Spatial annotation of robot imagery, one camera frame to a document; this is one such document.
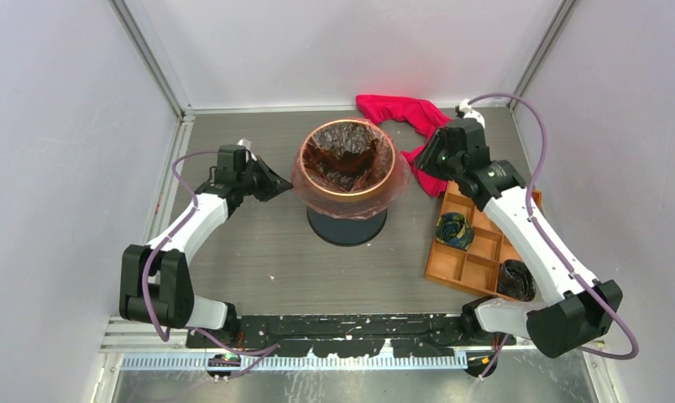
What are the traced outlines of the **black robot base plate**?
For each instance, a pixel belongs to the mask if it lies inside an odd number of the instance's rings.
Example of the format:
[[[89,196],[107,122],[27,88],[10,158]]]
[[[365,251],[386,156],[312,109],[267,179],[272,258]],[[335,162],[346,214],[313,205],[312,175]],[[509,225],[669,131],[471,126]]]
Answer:
[[[457,348],[493,352],[503,336],[469,335],[458,314],[244,315],[226,329],[211,330],[232,348],[258,351],[275,344],[276,355],[341,359],[375,357],[387,349],[395,358],[447,357]]]

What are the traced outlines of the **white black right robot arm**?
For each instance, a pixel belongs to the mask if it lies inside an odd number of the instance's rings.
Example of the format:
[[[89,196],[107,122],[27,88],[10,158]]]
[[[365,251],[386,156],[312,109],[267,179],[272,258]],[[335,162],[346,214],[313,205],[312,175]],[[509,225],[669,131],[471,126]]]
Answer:
[[[617,314],[622,289],[614,280],[599,280],[564,245],[515,167],[492,160],[477,119],[456,118],[437,129],[415,164],[455,182],[504,234],[536,285],[533,301],[484,297],[464,305],[460,329],[466,341],[478,345],[494,332],[507,333],[557,358],[603,337],[612,324],[625,327]]]

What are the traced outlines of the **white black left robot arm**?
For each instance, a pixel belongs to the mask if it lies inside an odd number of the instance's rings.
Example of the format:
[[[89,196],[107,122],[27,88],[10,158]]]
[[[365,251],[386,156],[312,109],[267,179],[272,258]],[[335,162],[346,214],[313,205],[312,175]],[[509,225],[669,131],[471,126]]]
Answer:
[[[223,145],[211,154],[215,163],[197,188],[189,186],[178,171],[186,157],[172,163],[173,176],[190,194],[189,204],[160,235],[123,251],[119,313],[126,320],[152,325],[164,341],[173,329],[203,328],[218,347],[227,348],[239,335],[235,307],[198,296],[189,264],[245,198],[270,201],[292,184],[254,154],[247,140]]]

